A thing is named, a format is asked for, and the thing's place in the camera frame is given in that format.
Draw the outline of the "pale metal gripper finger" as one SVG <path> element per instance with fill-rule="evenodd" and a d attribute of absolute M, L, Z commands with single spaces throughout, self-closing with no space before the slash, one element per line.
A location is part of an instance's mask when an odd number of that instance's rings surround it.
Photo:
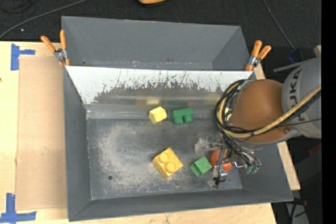
<path fill-rule="evenodd" d="M 195 153 L 213 152 L 215 150 L 220 149 L 221 146 L 222 146 L 222 140 L 217 137 L 213 136 L 201 137 L 194 145 L 194 152 Z"/>
<path fill-rule="evenodd" d="M 233 169 L 245 169 L 246 165 L 239 164 L 236 161 L 231 162 L 217 162 L 213 168 L 213 181 L 214 186 L 219 187 L 219 185 L 227 181 L 228 173 Z"/>

